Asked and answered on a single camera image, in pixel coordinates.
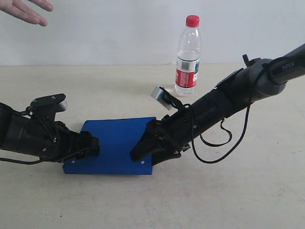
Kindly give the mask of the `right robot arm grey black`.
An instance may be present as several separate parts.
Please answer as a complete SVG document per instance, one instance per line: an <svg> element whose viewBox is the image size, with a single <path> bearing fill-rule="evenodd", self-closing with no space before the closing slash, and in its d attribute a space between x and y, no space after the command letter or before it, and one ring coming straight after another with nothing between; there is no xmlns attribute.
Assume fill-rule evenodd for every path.
<svg viewBox="0 0 305 229"><path fill-rule="evenodd" d="M193 104L183 104L163 87L157 87L153 97L176 112L147 123L130 152L131 160L137 162L150 156L156 165L179 158L182 152L194 149L194 139L216 123L223 123L241 110L249 111L256 101L280 94L288 81L305 73L304 46L273 60L249 60L247 55L243 60L245 68L231 73Z"/></svg>

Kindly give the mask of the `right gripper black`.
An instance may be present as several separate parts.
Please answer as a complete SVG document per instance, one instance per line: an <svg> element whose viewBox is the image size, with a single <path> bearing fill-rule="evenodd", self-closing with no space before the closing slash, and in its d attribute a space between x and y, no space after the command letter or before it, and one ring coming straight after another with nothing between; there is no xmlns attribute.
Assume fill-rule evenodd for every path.
<svg viewBox="0 0 305 229"><path fill-rule="evenodd" d="M133 162L151 156L152 166L167 160L180 158L181 152L190 148L193 125L193 109L186 107L163 119L153 119L130 152Z"/></svg>

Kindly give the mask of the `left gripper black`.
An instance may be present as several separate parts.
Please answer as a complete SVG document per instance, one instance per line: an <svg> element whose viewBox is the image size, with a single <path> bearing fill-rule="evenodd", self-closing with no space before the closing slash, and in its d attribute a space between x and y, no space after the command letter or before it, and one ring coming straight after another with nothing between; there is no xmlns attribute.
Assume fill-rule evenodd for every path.
<svg viewBox="0 0 305 229"><path fill-rule="evenodd" d="M75 158L97 157L100 153L99 139L89 131L76 133L68 129L61 121L56 121L58 138L55 150L47 157L48 162L60 162Z"/></svg>

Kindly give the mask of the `person's bare hand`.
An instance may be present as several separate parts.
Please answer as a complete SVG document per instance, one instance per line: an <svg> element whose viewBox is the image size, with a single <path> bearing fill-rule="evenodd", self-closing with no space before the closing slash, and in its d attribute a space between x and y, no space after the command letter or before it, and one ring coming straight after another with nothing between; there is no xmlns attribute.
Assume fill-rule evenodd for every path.
<svg viewBox="0 0 305 229"><path fill-rule="evenodd" d="M1 0L0 10L14 18L24 21L29 24L40 25L46 27L48 25L47 20L28 7L21 0Z"/></svg>

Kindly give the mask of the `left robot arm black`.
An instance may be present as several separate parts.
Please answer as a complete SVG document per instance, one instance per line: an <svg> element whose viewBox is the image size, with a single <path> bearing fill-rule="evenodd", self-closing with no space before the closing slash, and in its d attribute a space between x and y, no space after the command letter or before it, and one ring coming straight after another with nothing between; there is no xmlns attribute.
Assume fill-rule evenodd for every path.
<svg viewBox="0 0 305 229"><path fill-rule="evenodd" d="M99 139L88 131L76 133L63 122L55 121L55 107L27 107L18 112L0 105L0 148L39 158L31 164L96 157Z"/></svg>

